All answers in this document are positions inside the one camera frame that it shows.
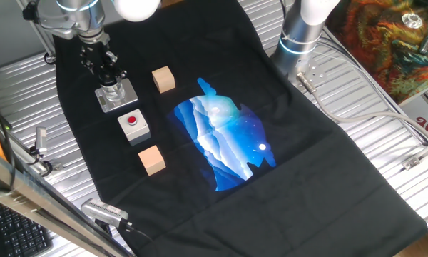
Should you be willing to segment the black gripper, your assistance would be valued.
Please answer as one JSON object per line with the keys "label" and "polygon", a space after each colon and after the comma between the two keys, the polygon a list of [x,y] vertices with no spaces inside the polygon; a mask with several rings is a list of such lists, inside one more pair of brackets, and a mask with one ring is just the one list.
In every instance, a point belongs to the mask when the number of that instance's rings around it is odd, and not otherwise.
{"label": "black gripper", "polygon": [[100,81],[100,75],[106,76],[106,85],[117,84],[127,75],[118,64],[118,57],[109,50],[108,44],[101,42],[81,47],[81,64]]}

